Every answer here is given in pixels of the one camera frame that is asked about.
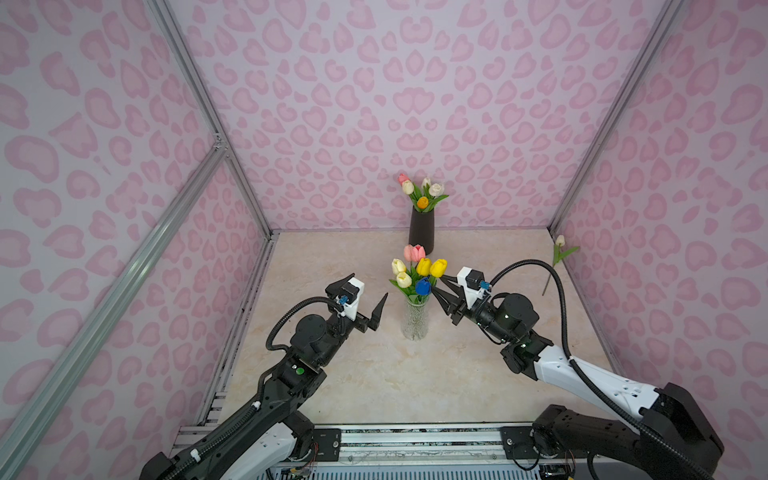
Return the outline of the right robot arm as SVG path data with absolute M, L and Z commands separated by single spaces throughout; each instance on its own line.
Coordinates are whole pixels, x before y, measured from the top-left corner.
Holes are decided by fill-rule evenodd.
M 512 373 L 559 387 L 610 414 L 598 418 L 551 404 L 531 424 L 529 449 L 542 458 L 582 452 L 591 474 L 601 456 L 653 479 L 713 478 L 725 447 L 685 388 L 633 381 L 578 359 L 568 347 L 566 328 L 559 344 L 536 332 L 540 316 L 528 297 L 495 292 L 506 274 L 525 266 L 554 270 L 526 259 L 487 280 L 481 271 L 464 267 L 456 276 L 442 277 L 443 285 L 431 293 L 453 324 L 467 319 L 499 345 Z

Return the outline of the blue tulip back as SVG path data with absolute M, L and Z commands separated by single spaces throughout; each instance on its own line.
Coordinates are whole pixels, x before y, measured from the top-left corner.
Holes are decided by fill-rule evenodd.
M 416 284 L 415 284 L 415 292 L 417 295 L 421 297 L 427 297 L 431 293 L 431 281 L 428 277 L 421 278 Z

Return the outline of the small yellow tulip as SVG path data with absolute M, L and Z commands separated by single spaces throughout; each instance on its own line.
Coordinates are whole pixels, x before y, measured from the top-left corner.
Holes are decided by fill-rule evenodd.
M 438 259 L 431 264 L 430 276 L 434 278 L 441 278 L 447 269 L 447 261 L 445 259 Z

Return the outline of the dark grey vase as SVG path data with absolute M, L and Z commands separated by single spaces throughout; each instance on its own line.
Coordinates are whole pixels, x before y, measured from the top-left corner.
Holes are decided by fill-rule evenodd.
M 411 212 L 409 240 L 412 246 L 421 246 L 429 256 L 434 250 L 435 212 L 421 212 L 413 208 Z

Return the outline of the clear plastic cup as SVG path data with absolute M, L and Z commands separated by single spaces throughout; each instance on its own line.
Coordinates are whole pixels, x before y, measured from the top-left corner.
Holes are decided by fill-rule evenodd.
M 407 340 L 419 341 L 428 333 L 428 318 L 425 303 L 406 300 L 405 319 L 401 331 Z

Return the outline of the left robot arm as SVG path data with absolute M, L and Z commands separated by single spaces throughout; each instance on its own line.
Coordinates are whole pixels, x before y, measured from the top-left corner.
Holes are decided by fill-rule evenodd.
M 256 393 L 214 430 L 173 457 L 153 456 L 143 479 L 254 479 L 283 460 L 309 465 L 314 424 L 300 407 L 325 381 L 325 367 L 350 334 L 379 328 L 386 302 L 359 311 L 365 285 L 354 275 L 329 284 L 322 296 L 292 306 L 270 330 L 265 347 L 282 358 L 264 371 Z

